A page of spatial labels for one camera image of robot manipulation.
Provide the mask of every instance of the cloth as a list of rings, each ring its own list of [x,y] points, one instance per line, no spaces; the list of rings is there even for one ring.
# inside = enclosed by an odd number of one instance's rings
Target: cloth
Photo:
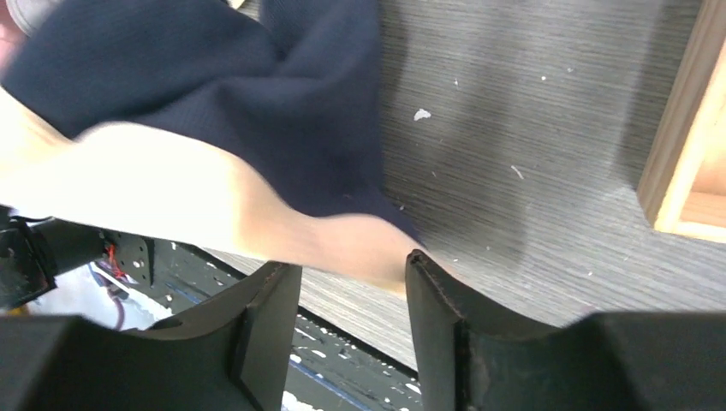
[[[422,246],[382,192],[376,2],[259,14],[57,5],[2,78],[0,203],[401,291]],[[74,198],[93,186],[116,204]]]

